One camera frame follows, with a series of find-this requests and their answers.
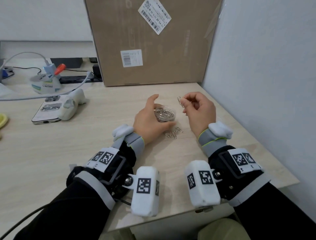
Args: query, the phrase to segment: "left hand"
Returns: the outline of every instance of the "left hand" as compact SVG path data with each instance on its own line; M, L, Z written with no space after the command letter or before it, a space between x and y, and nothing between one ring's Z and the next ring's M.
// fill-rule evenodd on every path
M165 122L160 123L157 121L154 110L159 104L154 103L159 94L154 94L147 99L146 106L139 111L135 116L134 121L134 132L140 135L145 145L154 141L158 138L164 131L171 129L176 122Z

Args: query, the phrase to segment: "gray cuff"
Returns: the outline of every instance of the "gray cuff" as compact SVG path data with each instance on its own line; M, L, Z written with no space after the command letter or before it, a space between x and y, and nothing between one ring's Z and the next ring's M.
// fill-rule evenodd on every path
M127 135L124 141L127 143L127 146L133 149L136 156L136 160L137 160L142 155L145 148L145 143L144 143L143 138L137 133L133 132Z
M217 149L226 146L226 141L226 138L215 136L209 129L202 132L198 138L207 157L210 157Z

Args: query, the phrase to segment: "right hand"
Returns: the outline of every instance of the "right hand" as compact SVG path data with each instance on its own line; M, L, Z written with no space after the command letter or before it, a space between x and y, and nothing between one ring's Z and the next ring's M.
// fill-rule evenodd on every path
M197 139L208 129L210 123L216 122L216 107L204 94L189 92L180 98L180 102L185 108L183 113L188 115L191 130Z

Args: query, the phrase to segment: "cable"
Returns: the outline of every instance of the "cable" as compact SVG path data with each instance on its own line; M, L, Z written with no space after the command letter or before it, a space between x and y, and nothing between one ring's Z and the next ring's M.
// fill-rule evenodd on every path
M129 203L129 202L127 202L127 201L125 201L125 200L123 200L123 199L117 199L117 198L113 198L115 201L121 201L122 203L125 203L125 204L127 204L128 206L131 206L132 204L131 203Z
M38 67L14 67L14 68L20 68L20 69L31 69L31 68L36 68L39 70L39 72L37 74L40 74L42 72L42 70Z
M86 78L83 80L83 82L81 84L79 84L75 89L70 90L70 91L65 92L65 93L54 94L54 95L46 95L46 96L38 96L38 97L28 97L28 98L8 98L8 99L4 98L4 99L0 99L0 101L18 101L18 100L37 99L37 98L48 98L48 97L53 97L53 96L57 96L57 95L67 95L67 94L71 93L72 91L74 91L74 90L78 89L79 87L81 87L87 81L89 75L90 75L90 72L88 71Z
M0 237L0 240L3 240L7 235L10 234L10 232L12 232L15 228L17 228L21 223L23 223L26 219L28 219L30 216L34 215L35 213L39 212L40 210L46 208L46 207L50 207L51 205L54 205L55 203L59 203L59 202L63 202L63 201L68 201L68 200L75 200L75 199L98 199L98 198L66 198L66 199L60 199L51 203L48 203L44 206L41 206L40 208L34 210L33 212L31 212L29 215L25 216L24 218L22 218L18 223L16 223L13 227L11 227L5 234L3 234Z
M1 71L2 68L7 64L7 62L9 62L12 58L14 58L15 56L20 55L20 54L22 54L22 53L33 53L33 54L40 55L40 56L44 59L45 64L46 64L47 66L50 65L49 62L46 60L46 58L45 58L42 54L40 54L40 53L35 53L35 52L21 52L21 53L17 53L17 54L15 54L15 55L13 55L12 57L10 57L10 58L7 59L6 61L4 61L3 64L1 65L1 67L0 67L0 71Z
M67 70L67 71L73 71L73 72L85 72L85 71L71 70L71 69L65 69L65 70ZM102 79L98 78L98 77L94 74L94 72L91 72L91 73L95 76L96 79L98 79L99 81L103 82Z

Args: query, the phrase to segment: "yellow object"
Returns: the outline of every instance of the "yellow object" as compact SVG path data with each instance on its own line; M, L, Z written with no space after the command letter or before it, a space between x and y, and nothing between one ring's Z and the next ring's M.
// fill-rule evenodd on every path
M8 121L7 115L0 113L0 128L2 128Z

